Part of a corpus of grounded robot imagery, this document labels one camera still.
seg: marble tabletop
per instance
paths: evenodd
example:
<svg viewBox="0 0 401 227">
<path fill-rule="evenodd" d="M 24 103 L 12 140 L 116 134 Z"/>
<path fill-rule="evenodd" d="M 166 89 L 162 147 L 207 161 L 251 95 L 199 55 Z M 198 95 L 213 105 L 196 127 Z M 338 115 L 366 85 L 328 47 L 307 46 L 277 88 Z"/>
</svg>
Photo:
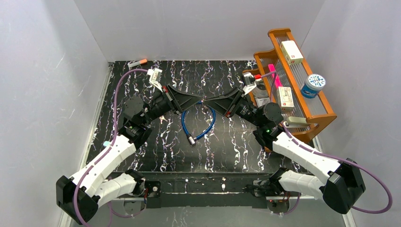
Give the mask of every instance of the marble tabletop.
<svg viewBox="0 0 401 227">
<path fill-rule="evenodd" d="M 128 63 L 117 61 L 113 65 L 87 162 L 99 154 L 105 140 L 111 140 L 114 90 L 121 76 L 129 70 Z M 161 69 L 162 85 L 171 84 L 178 90 L 204 97 L 241 87 L 242 71 L 256 67 L 255 61 L 150 61 L 139 66 Z M 150 102 L 154 92 L 155 88 L 149 84 L 145 73 L 132 73 L 118 93 L 118 115 L 129 97 L 139 96 Z M 208 108 L 195 105 L 188 110 L 185 123 L 188 131 L 196 136 L 209 126 L 211 120 Z M 217 114 L 214 128 L 195 147 L 187 141 L 180 115 L 168 112 L 150 126 L 153 132 L 148 141 L 125 159 L 116 171 L 274 173 L 279 167 L 286 167 L 306 172 L 289 158 L 274 152 L 266 153 L 252 134 L 255 127 L 238 116 L 228 119 Z"/>
</svg>

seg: white lid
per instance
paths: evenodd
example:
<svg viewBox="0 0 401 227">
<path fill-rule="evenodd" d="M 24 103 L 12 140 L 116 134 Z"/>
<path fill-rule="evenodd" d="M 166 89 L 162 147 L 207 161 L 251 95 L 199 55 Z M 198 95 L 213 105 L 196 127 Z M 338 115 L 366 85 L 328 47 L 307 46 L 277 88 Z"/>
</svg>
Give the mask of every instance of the white lid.
<svg viewBox="0 0 401 227">
<path fill-rule="evenodd" d="M 306 80 L 306 85 L 315 91 L 320 91 L 326 85 L 326 79 L 319 74 L 311 74 Z"/>
</svg>

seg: coiled blue cable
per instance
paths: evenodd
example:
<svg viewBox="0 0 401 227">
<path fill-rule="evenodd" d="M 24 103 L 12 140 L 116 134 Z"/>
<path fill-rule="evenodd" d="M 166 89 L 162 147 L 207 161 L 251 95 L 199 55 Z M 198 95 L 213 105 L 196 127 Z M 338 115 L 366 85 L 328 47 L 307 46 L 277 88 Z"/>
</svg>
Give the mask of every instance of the coiled blue cable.
<svg viewBox="0 0 401 227">
<path fill-rule="evenodd" d="M 208 132 L 213 128 L 213 125 L 214 125 L 214 123 L 216 122 L 216 112 L 215 112 L 212 108 L 210 108 L 209 106 L 208 106 L 208 108 L 212 111 L 212 114 L 213 114 L 212 123 L 209 125 L 209 127 L 208 127 L 204 132 L 202 132 L 199 136 L 196 137 L 196 140 L 199 140 L 200 138 L 202 138 L 203 136 L 205 136 L 206 133 L 208 133 Z M 185 114 L 186 114 L 186 111 L 184 111 L 184 112 L 181 114 L 181 125 L 183 126 L 183 130 L 184 130 L 185 134 L 186 134 L 186 135 L 189 135 L 189 132 L 188 132 L 188 130 L 187 130 L 187 127 L 185 126 Z"/>
</svg>

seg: wooden shelf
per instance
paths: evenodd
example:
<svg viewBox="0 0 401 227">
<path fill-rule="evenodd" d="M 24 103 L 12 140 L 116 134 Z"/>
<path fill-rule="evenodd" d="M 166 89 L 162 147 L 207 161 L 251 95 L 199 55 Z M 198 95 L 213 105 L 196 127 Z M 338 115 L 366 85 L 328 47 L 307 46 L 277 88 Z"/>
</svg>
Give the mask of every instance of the wooden shelf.
<svg viewBox="0 0 401 227">
<path fill-rule="evenodd" d="M 286 40 L 294 40 L 289 28 L 272 29 L 268 35 L 274 48 L 270 51 L 256 52 L 253 56 L 258 68 L 255 70 L 246 70 L 253 75 L 266 74 L 269 71 L 268 65 L 273 64 L 283 86 L 291 87 L 295 103 L 295 110 L 284 114 L 284 117 L 297 116 L 306 118 L 310 127 L 301 129 L 290 129 L 290 132 L 302 142 L 310 142 L 317 134 L 326 128 L 337 115 L 334 113 L 324 92 L 319 92 L 318 97 L 313 99 L 304 98 L 300 88 L 303 86 L 308 75 L 312 74 L 306 59 L 302 64 L 289 66 L 285 61 L 284 54 L 280 49 L 280 43 Z M 263 78 L 266 90 L 271 94 L 270 86 L 273 78 Z M 252 101 L 255 102 L 253 94 L 250 94 Z M 276 92 L 273 91 L 273 101 L 276 101 Z"/>
</svg>

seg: blue and white container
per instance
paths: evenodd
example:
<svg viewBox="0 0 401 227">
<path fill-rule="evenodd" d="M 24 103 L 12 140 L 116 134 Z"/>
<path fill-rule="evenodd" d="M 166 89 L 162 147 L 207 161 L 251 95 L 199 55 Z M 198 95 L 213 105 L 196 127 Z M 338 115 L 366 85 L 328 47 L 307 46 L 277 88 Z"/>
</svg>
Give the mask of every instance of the blue and white container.
<svg viewBox="0 0 401 227">
<path fill-rule="evenodd" d="M 305 98 L 314 98 L 326 85 L 326 79 L 319 74 L 311 74 L 305 81 L 301 93 Z"/>
</svg>

